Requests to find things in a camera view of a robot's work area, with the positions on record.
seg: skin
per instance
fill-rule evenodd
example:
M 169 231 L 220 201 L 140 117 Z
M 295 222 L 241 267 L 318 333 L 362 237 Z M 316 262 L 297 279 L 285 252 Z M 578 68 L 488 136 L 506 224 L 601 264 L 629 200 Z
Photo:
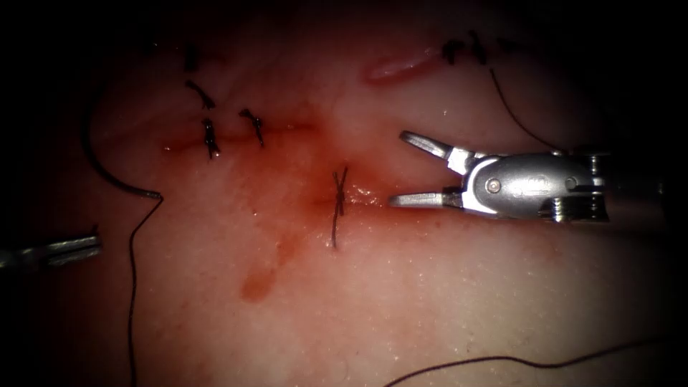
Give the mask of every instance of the skin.
M 386 205 L 392 194 L 460 182 L 399 141 L 401 130 L 490 153 L 549 150 L 514 124 L 489 67 L 519 119 L 547 141 L 569 148 L 613 137 L 526 24 L 463 3 L 286 11 L 234 9 L 224 23 L 200 7 L 158 15 L 153 56 L 114 44 L 105 65 L 64 91 L 59 112 L 45 112 L 48 129 L 32 143 L 40 157 L 19 163 L 31 178 L 18 185 L 15 237 L 97 224 L 105 246 L 97 259 L 11 284 L 23 294 L 12 305 L 28 344 L 21 353 L 43 370 L 29 379 L 129 382 L 127 240 L 155 201 L 109 185 L 82 154 L 75 128 L 103 79 L 91 128 L 98 158 L 165 196 L 135 241 L 142 386 L 381 386 L 453 360 L 554 363 L 672 330 L 671 277 L 656 241 Z M 448 39 L 470 45 L 468 29 L 489 67 L 469 49 L 454 66 L 434 54 Z M 504 53 L 497 37 L 529 49 Z M 189 40 L 200 47 L 193 74 L 181 71 Z M 377 76 L 423 56 L 418 70 Z M 187 79 L 215 109 L 201 109 Z M 242 108 L 265 122 L 265 148 Z M 205 117 L 221 150 L 211 161 Z M 332 173 L 344 166 L 334 248 Z M 481 363 L 403 385 L 635 385 L 659 380 L 665 353 L 637 348 L 551 371 Z

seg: black suture thread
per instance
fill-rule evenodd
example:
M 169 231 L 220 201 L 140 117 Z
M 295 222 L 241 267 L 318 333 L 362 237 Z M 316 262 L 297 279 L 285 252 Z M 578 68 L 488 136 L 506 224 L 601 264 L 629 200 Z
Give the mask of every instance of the black suture thread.
M 137 385 L 137 378 L 136 378 L 136 362 L 134 359 L 134 341 L 133 341 L 133 318 L 134 318 L 134 302 L 136 301 L 136 288 L 138 286 L 137 283 L 137 278 L 136 278 L 136 260 L 134 258 L 134 238 L 136 236 L 137 231 L 142 227 L 144 223 L 148 220 L 148 218 L 153 215 L 153 213 L 160 207 L 160 205 L 163 203 L 163 196 L 157 191 L 149 191 L 143 188 L 138 188 L 131 186 L 127 183 L 124 183 L 123 181 L 119 180 L 118 178 L 114 177 L 110 172 L 108 172 L 102 164 L 98 161 L 97 157 L 95 156 L 95 152 L 93 151 L 93 147 L 91 146 L 91 137 L 90 137 L 90 128 L 91 128 L 91 120 L 93 117 L 93 113 L 95 111 L 95 107 L 100 101 L 100 98 L 102 97 L 103 93 L 105 92 L 105 85 L 101 86 L 97 92 L 94 94 L 93 98 L 89 102 L 89 104 L 86 107 L 86 112 L 84 114 L 83 120 L 82 120 L 82 125 L 81 125 L 81 146 L 84 151 L 84 154 L 86 155 L 86 159 L 88 160 L 89 164 L 93 169 L 95 169 L 96 173 L 98 173 L 102 178 L 104 178 L 108 183 L 114 185 L 115 187 L 123 190 L 124 192 L 128 192 L 130 194 L 136 195 L 136 196 L 142 196 L 146 198 L 151 198 L 151 199 L 158 199 L 158 203 L 151 209 L 148 214 L 143 218 L 143 220 L 134 228 L 133 231 L 131 231 L 131 235 L 129 236 L 129 263 L 131 265 L 131 299 L 129 302 L 129 316 L 128 316 L 128 322 L 127 322 L 127 344 L 128 344 L 128 355 L 129 355 L 129 369 L 130 369 L 130 385 L 132 387 L 136 387 Z
M 108 172 L 102 164 L 98 161 L 98 159 L 95 157 L 95 153 L 93 152 L 93 148 L 91 147 L 91 135 L 90 135 L 90 124 L 91 124 L 91 117 L 93 115 L 93 111 L 95 110 L 95 106 L 97 102 L 100 100 L 102 97 L 102 94 L 105 91 L 105 86 L 102 86 L 96 93 L 93 98 L 93 101 L 90 102 L 90 104 L 87 106 L 86 113 L 84 114 L 84 118 L 81 124 L 81 146 L 84 151 L 84 154 L 86 155 L 86 159 L 88 159 L 88 162 L 91 164 L 93 169 L 102 177 L 104 178 L 108 183 L 114 185 L 115 187 L 129 192 L 130 194 L 134 194 L 137 196 L 144 196 L 147 198 L 152 198 L 152 199 L 159 199 L 162 197 L 159 192 L 155 191 L 149 191 L 147 189 L 142 189 L 134 186 L 130 186 L 129 184 L 119 180 L 118 178 L 114 177 L 110 172 Z
M 251 114 L 251 110 L 248 109 L 242 109 L 242 111 L 239 112 L 239 117 L 244 117 L 251 120 L 251 125 L 253 125 L 253 128 L 256 130 L 256 137 L 258 137 L 258 143 L 260 143 L 261 148 L 264 148 L 265 143 L 263 143 L 263 135 L 260 132 L 260 128 L 263 126 L 263 122 L 260 120 L 260 118 Z
M 456 59 L 455 53 L 466 46 L 460 40 L 450 39 L 447 43 L 442 45 L 442 59 L 446 59 L 450 65 L 454 65 Z
M 502 92 L 502 88 L 500 87 L 500 83 L 497 81 L 497 76 L 496 76 L 496 74 L 495 74 L 495 69 L 489 69 L 489 73 L 492 75 L 492 81 L 494 82 L 494 87 L 497 89 L 497 93 L 499 93 L 499 95 L 500 95 L 500 99 L 502 100 L 502 104 L 504 105 L 504 108 L 507 110 L 507 112 L 508 112 L 509 115 L 511 116 L 511 119 L 514 120 L 514 122 L 516 123 L 516 125 L 518 125 L 518 127 L 521 128 L 521 130 L 523 130 L 524 132 L 526 132 L 526 134 L 528 134 L 530 137 L 534 138 L 536 141 L 539 141 L 540 143 L 544 144 L 545 146 L 551 148 L 552 150 L 559 150 L 559 147 L 557 147 L 556 145 L 554 145 L 554 144 L 552 144 L 552 143 L 549 143 L 549 142 L 543 140 L 543 139 L 540 138 L 540 137 L 537 137 L 534 133 L 532 133 L 530 130 L 528 130 L 528 129 L 525 127 L 525 125 L 523 125 L 523 124 L 518 120 L 518 118 L 516 118 L 516 115 L 514 114 L 514 112 L 511 111 L 511 108 L 510 108 L 509 105 L 507 104 L 506 98 L 504 98 L 504 93 Z
M 206 129 L 206 145 L 208 146 L 208 157 L 213 159 L 213 154 L 220 154 L 220 148 L 215 143 L 215 127 L 213 127 L 213 121 L 210 118 L 204 118 L 201 123 Z
M 384 387 L 395 386 L 395 385 L 397 385 L 403 381 L 407 381 L 408 379 L 413 378 L 413 377 L 418 376 L 418 375 L 421 375 L 423 373 L 429 373 L 432 371 L 437 371 L 437 370 L 441 370 L 441 369 L 445 369 L 445 368 L 465 366 L 466 364 L 483 363 L 486 361 L 506 360 L 506 361 L 512 361 L 515 363 L 523 364 L 523 365 L 533 367 L 533 368 L 544 368 L 544 369 L 564 368 L 564 367 L 573 366 L 574 364 L 582 363 L 582 362 L 585 362 L 588 360 L 593 360 L 594 358 L 601 358 L 603 356 L 611 355 L 612 353 L 621 352 L 623 350 L 637 348 L 637 347 L 641 347 L 641 346 L 645 346 L 645 345 L 657 344 L 657 343 L 660 343 L 660 342 L 666 341 L 666 340 L 667 340 L 667 338 L 659 337 L 659 336 L 635 340 L 635 341 L 631 341 L 629 343 L 620 344 L 620 345 L 610 347 L 610 348 L 607 348 L 604 350 L 589 353 L 588 355 L 579 356 L 577 358 L 563 361 L 561 363 L 536 363 L 534 361 L 524 360 L 521 358 L 516 358 L 514 356 L 485 356 L 483 358 L 458 360 L 458 361 L 452 361 L 450 363 L 433 365 L 432 367 L 422 368 L 422 369 L 414 371 L 412 373 L 407 373 L 406 375 L 401 376 L 400 378 L 397 378 L 397 379 L 391 381 L 390 383 L 387 383 L 386 385 L 384 385 Z
M 332 172 L 332 177 L 335 179 L 335 187 L 337 189 L 337 195 L 335 199 L 335 213 L 332 217 L 332 234 L 330 239 L 332 240 L 332 248 L 337 248 L 337 218 L 339 216 L 344 216 L 344 181 L 346 180 L 346 173 L 348 167 L 344 167 L 342 172 L 342 180 L 340 181 L 337 177 L 337 172 Z
M 194 81 L 186 80 L 186 82 L 184 82 L 184 86 L 195 90 L 199 94 L 199 97 L 201 97 L 201 101 L 203 103 L 201 109 L 213 110 L 215 108 L 215 102 L 206 94 L 206 92 L 203 91 L 203 89 L 201 89 L 200 86 L 194 83 Z
M 129 263 L 131 265 L 131 299 L 129 302 L 129 320 L 127 322 L 127 344 L 129 348 L 129 369 L 131 372 L 130 386 L 136 387 L 136 362 L 134 358 L 134 337 L 133 337 L 133 324 L 134 324 L 134 302 L 136 301 L 136 288 L 138 282 L 136 279 L 136 260 L 134 259 L 134 237 L 138 230 L 147 222 L 148 218 L 153 215 L 154 212 L 158 210 L 158 207 L 163 203 L 163 197 L 161 196 L 158 203 L 146 214 L 143 220 L 134 228 L 129 236 Z
M 468 35 L 471 36 L 473 39 L 473 45 L 471 46 L 471 51 L 473 51 L 473 55 L 478 59 L 478 62 L 480 62 L 481 65 L 486 65 L 487 64 L 487 53 L 485 53 L 485 48 L 480 44 L 480 40 L 478 39 L 478 34 L 470 30 L 468 31 Z
M 196 72 L 199 69 L 199 48 L 187 43 L 184 49 L 184 72 Z

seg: sutured wound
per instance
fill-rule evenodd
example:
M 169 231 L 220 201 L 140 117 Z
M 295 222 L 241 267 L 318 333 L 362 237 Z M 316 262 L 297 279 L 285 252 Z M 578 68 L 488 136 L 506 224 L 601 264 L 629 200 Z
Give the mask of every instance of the sutured wound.
M 220 156 L 220 148 L 215 143 L 215 128 L 213 127 L 213 121 L 210 118 L 204 118 L 201 123 L 206 130 L 206 145 L 208 146 L 208 157 L 213 159 L 213 156 Z
M 332 217 L 332 248 L 336 249 L 337 248 L 337 218 L 339 216 L 344 216 L 344 181 L 346 180 L 346 173 L 348 171 L 348 167 L 344 167 L 344 171 L 342 172 L 342 180 L 339 180 L 337 177 L 337 172 L 332 172 L 332 177 L 335 179 L 335 187 L 337 189 L 337 193 L 335 196 L 335 213 Z
M 203 102 L 201 109 L 213 110 L 215 108 L 215 102 L 206 94 L 206 92 L 203 91 L 203 89 L 201 89 L 200 86 L 194 83 L 194 81 L 187 80 L 184 85 L 189 89 L 195 90 L 199 94 L 199 97 L 201 97 L 201 101 Z
M 258 137 L 258 142 L 260 143 L 260 147 L 264 148 L 265 144 L 263 143 L 263 135 L 260 132 L 260 128 L 263 126 L 263 123 L 260 120 L 260 118 L 251 114 L 251 111 L 248 109 L 242 109 L 242 111 L 239 112 L 239 117 L 244 117 L 244 118 L 248 118 L 249 120 L 251 120 L 251 125 L 253 125 L 253 128 L 256 130 L 256 137 Z

